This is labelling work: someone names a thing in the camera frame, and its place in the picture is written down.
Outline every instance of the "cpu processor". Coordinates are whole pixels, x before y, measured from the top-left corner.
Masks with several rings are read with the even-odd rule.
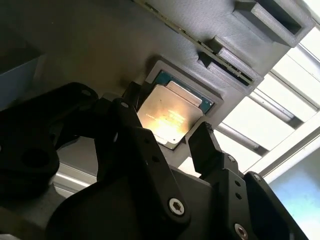
[[[149,95],[137,111],[142,126],[157,142],[174,150],[195,124],[223,101],[194,77],[164,60],[158,60],[146,82]]]

